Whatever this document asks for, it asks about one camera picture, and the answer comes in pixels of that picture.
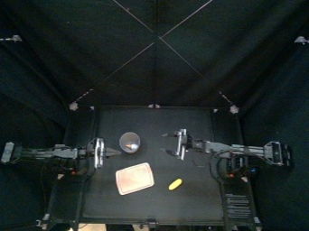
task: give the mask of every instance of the wire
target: wire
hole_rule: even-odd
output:
[[[47,197],[46,197],[46,190],[45,190],[45,185],[43,185],[43,169],[46,169],[46,164],[42,167],[42,174],[41,174],[41,183],[42,183],[42,187],[43,187],[43,210],[45,210],[45,214],[47,213]]]
[[[83,226],[79,226],[79,229],[83,229],[87,226],[89,226],[89,224],[85,224]]]

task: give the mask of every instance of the black tent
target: black tent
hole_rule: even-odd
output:
[[[236,106],[245,143],[293,149],[292,172],[253,181],[264,226],[308,230],[308,12],[305,0],[3,0],[0,147],[78,145],[101,106]],[[0,226],[28,223],[41,167],[2,169]]]

